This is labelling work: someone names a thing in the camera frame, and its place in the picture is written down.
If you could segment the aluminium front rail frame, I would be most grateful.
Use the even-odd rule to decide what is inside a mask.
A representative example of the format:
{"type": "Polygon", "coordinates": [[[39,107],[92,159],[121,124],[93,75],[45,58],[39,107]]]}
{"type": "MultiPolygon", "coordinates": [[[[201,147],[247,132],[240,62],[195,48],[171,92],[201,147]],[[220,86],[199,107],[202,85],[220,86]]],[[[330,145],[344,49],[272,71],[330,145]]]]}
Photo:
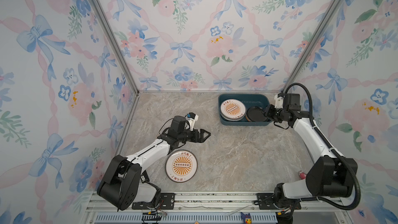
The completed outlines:
{"type": "Polygon", "coordinates": [[[254,224],[276,224],[281,210],[261,210],[254,204],[254,191],[175,192],[173,210],[117,211],[93,195],[82,224],[242,224],[240,213],[250,213],[254,224]]]}

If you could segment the black round plate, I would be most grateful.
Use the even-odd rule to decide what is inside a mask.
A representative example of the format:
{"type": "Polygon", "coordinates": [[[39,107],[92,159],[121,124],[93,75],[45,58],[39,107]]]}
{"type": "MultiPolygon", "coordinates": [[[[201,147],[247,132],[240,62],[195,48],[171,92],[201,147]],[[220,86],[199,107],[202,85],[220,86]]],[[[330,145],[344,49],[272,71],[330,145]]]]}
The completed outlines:
{"type": "Polygon", "coordinates": [[[247,109],[245,115],[249,122],[267,122],[268,118],[265,116],[265,110],[259,106],[253,106],[247,109]]]}

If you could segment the small blue toy figure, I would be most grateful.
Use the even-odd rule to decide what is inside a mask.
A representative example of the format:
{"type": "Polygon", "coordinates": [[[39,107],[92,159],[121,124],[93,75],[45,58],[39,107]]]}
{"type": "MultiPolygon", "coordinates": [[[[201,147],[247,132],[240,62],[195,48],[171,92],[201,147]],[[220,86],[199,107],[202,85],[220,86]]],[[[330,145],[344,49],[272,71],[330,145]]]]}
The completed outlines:
{"type": "Polygon", "coordinates": [[[244,224],[252,224],[252,218],[250,213],[240,213],[241,219],[244,224]]]}

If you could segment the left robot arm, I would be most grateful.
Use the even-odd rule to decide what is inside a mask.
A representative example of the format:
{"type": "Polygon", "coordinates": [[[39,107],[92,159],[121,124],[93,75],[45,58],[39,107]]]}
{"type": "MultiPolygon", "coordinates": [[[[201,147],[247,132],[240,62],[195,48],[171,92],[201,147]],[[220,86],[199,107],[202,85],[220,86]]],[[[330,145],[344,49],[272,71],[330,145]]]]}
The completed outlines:
{"type": "Polygon", "coordinates": [[[169,127],[162,127],[155,141],[146,148],[111,160],[96,193],[119,211],[161,206],[161,188],[151,183],[146,170],[159,159],[170,155],[187,142],[204,143],[211,133],[195,129],[198,115],[188,113],[170,119],[169,127]]]}

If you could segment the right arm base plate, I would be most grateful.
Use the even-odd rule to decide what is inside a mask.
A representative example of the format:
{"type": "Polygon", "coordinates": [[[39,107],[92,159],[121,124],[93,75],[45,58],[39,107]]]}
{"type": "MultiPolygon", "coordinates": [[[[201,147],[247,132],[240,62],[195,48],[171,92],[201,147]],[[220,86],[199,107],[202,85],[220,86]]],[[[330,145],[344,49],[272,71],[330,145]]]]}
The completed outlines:
{"type": "Polygon", "coordinates": [[[277,197],[274,193],[257,193],[256,197],[257,199],[254,201],[254,204],[261,210],[272,209],[287,211],[293,207],[295,203],[294,199],[277,197]]]}

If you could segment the teal plastic bin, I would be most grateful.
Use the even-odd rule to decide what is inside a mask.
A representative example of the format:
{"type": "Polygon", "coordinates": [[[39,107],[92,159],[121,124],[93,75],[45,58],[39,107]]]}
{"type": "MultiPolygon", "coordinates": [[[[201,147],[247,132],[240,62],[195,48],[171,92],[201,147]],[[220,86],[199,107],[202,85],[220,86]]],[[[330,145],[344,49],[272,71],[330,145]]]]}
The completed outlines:
{"type": "Polygon", "coordinates": [[[246,107],[245,113],[251,107],[259,107],[265,109],[269,105],[268,98],[263,94],[239,94],[239,93],[227,93],[221,94],[218,97],[218,112],[220,122],[225,126],[267,126],[271,123],[269,119],[263,121],[249,121],[244,113],[243,118],[240,120],[227,120],[221,113],[221,105],[226,100],[238,100],[243,103],[246,107]]]}

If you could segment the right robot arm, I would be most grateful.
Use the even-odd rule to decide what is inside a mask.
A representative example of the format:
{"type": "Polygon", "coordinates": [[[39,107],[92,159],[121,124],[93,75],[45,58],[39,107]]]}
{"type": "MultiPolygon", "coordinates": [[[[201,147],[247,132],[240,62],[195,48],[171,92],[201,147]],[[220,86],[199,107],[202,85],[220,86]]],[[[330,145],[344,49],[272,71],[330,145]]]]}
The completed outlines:
{"type": "Polygon", "coordinates": [[[279,93],[275,103],[264,113],[275,124],[286,122],[304,141],[313,167],[305,179],[293,183],[279,183],[274,189],[273,203],[286,208],[302,201],[322,201],[338,209],[350,211],[361,200],[361,188],[357,178],[358,164],[344,157],[316,125],[313,107],[304,111],[300,95],[279,93]]]}

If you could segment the orange sunburst plate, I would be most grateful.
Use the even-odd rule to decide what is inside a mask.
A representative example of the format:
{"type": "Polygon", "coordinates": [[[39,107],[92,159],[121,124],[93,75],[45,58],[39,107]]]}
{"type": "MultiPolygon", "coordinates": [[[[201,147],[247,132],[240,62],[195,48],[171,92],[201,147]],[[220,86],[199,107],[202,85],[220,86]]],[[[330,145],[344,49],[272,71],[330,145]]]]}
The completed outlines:
{"type": "Polygon", "coordinates": [[[236,99],[228,99],[220,105],[221,116],[227,121],[240,121],[246,115],[246,106],[236,99]]]}
{"type": "Polygon", "coordinates": [[[191,180],[198,170],[196,156],[187,150],[173,152],[165,163],[168,178],[175,183],[185,183],[191,180]]]}

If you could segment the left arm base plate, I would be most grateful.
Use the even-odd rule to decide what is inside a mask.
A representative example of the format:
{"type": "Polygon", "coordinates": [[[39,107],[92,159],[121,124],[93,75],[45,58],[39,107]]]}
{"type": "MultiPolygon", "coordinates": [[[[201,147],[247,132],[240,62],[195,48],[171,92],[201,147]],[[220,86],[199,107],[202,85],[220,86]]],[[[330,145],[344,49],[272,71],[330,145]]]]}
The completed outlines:
{"type": "Polygon", "coordinates": [[[150,202],[132,203],[134,210],[163,209],[173,210],[175,204],[175,193],[159,193],[150,202]]]}

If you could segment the small pink toy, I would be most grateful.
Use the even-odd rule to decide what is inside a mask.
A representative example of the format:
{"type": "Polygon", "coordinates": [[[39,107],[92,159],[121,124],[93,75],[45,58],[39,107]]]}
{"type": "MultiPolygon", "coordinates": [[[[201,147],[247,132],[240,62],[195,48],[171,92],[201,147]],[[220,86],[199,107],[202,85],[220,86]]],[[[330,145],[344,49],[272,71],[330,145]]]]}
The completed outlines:
{"type": "Polygon", "coordinates": [[[305,179],[306,176],[307,176],[306,173],[304,173],[303,171],[299,171],[299,177],[300,177],[300,179],[305,179]]]}

